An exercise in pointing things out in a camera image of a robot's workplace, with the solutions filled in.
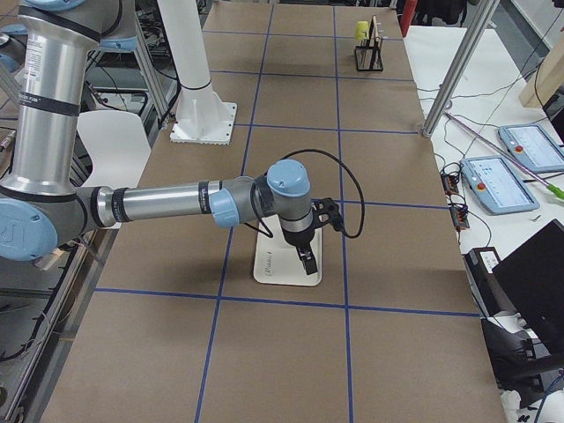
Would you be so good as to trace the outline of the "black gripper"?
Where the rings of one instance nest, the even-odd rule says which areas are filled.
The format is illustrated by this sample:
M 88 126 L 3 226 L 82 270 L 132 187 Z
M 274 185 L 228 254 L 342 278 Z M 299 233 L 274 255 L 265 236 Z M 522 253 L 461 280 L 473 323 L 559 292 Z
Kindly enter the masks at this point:
M 287 220 L 280 218 L 280 227 L 285 241 L 297 248 L 297 253 L 304 271 L 307 275 L 318 272 L 316 258 L 313 249 L 309 247 L 314 238 L 313 217 L 307 215 L 298 220 Z

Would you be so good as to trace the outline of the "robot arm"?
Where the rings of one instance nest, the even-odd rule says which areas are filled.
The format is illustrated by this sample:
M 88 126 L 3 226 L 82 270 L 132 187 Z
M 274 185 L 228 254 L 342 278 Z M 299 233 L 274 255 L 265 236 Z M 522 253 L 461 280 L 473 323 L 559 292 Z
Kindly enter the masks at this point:
M 23 1 L 26 31 L 19 126 L 1 181 L 1 255 L 33 261 L 97 228 L 140 219 L 208 214 L 222 227 L 277 216 L 307 274 L 320 226 L 306 168 L 293 158 L 257 178 L 142 189 L 150 154 L 141 120 L 127 112 L 83 113 L 88 54 L 132 50 L 131 1 Z

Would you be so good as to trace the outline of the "grey third robot arm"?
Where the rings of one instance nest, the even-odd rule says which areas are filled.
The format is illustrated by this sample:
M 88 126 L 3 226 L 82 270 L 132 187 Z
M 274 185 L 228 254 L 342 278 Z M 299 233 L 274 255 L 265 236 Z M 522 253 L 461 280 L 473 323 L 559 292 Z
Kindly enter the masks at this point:
M 7 71 L 18 71 L 25 62 L 28 30 L 22 24 L 1 28 L 1 64 Z

